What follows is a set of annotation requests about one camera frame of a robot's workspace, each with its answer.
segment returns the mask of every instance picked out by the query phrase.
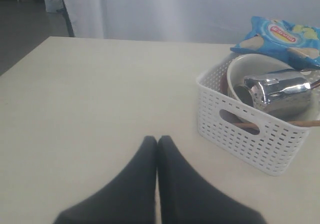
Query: chopsticks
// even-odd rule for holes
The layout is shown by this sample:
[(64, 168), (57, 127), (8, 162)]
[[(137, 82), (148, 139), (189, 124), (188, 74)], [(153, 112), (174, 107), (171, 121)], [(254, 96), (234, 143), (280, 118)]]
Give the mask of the chopsticks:
[[(310, 128), (310, 127), (320, 127), (320, 120), (295, 120), (295, 121), (288, 121), (288, 123), (295, 125), (297, 127), (302, 128)], [(254, 123), (244, 123), (244, 122), (238, 122), (233, 123), (238, 128), (254, 128), (257, 129), (258, 126)]]

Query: chip bag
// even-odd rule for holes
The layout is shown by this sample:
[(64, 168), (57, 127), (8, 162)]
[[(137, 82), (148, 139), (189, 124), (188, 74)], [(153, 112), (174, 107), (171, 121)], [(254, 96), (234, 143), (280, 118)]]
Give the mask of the chip bag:
[(297, 70), (320, 70), (319, 28), (259, 16), (251, 23), (252, 31), (231, 51), (267, 55)]

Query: stainless steel cup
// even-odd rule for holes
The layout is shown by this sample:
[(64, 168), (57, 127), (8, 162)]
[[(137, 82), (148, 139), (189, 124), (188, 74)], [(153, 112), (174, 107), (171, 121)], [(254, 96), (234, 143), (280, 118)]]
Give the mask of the stainless steel cup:
[(299, 114), (311, 103), (312, 85), (294, 69), (248, 75), (233, 89), (243, 103), (277, 118)]

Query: basket handle hole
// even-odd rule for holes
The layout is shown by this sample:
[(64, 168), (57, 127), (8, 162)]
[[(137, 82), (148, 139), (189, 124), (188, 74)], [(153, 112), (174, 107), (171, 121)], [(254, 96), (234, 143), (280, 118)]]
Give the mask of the basket handle hole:
[[(220, 114), (220, 117), (225, 120), (226, 122), (234, 125), (235, 127), (237, 128), (240, 128), (244, 131), (246, 131), (247, 133), (250, 133), (252, 135), (258, 135), (260, 133), (260, 129), (259, 127), (257, 126), (256, 128), (246, 128), (246, 127), (239, 127), (239, 126), (236, 126), (235, 123), (243, 123), (243, 121), (241, 121), (235, 114), (231, 113), (230, 111), (227, 111), (227, 110), (224, 110), (224, 109), (221, 109), (219, 111), (219, 114)], [(244, 123), (248, 123), (248, 124), (252, 124), (252, 122), (244, 119), (243, 117), (241, 117), (242, 120), (244, 120), (245, 122)]]

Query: blue snack bag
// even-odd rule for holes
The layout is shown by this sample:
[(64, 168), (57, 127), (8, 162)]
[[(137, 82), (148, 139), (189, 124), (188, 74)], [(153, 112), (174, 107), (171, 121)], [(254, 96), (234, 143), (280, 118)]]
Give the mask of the blue snack bag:
[(297, 70), (320, 70), (319, 28), (259, 16), (251, 24), (252, 31), (231, 51), (267, 55)]

